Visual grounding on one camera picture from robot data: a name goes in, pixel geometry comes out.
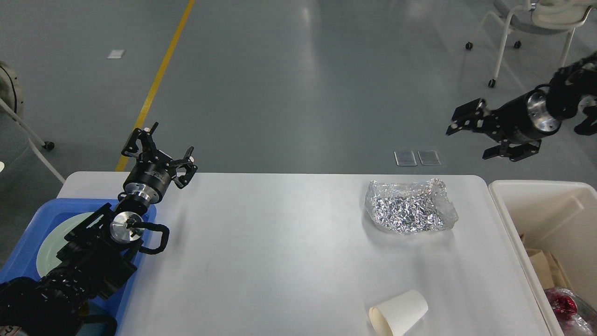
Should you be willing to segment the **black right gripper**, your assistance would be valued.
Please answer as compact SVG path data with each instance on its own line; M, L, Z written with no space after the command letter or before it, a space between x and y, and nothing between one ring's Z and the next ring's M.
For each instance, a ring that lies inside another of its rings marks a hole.
M454 110L445 134L470 131L487 135L500 143L486 149L483 160L502 157L518 162L538 154L542 140L556 134L561 125L548 111L546 92L531 90L492 111L484 98L460 105Z

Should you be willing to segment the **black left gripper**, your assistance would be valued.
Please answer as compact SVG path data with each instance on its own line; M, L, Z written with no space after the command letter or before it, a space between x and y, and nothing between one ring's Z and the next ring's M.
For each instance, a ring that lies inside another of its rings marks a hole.
M151 128L135 128L128 136L121 155L132 158L136 165L123 183L122 203L127 206L150 206L161 202L171 181L178 189L186 187L198 170L191 146L182 159L160 159L153 140L159 123Z

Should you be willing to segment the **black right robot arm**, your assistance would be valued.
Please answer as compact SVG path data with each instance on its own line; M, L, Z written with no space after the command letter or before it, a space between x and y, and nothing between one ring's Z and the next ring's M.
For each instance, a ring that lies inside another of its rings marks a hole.
M584 120L574 127L582 136L595 135L597 72L596 54L559 68L550 82L540 84L497 109L490 109L484 98L477 98L454 110L446 130L450 136L460 131L482 133L496 142L483 153L483 159L503 157L517 162L540 151L541 141L555 135L563 121L578 113Z

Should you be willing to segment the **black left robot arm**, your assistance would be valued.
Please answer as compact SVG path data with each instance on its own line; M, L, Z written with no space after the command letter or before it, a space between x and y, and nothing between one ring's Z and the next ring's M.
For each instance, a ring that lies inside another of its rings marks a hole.
M178 160L160 151L152 138L158 124L135 128L121 154L136 164L124 181L115 206L103 204L64 235L58 266L40 280L16 277L1 284L1 330L23 336L74 336L84 325L103 324L113 336L110 315L83 315L86 302L109 299L137 271L138 253L162 253L170 230L145 221L152 204L161 202L170 183L183 189L197 171L189 147Z

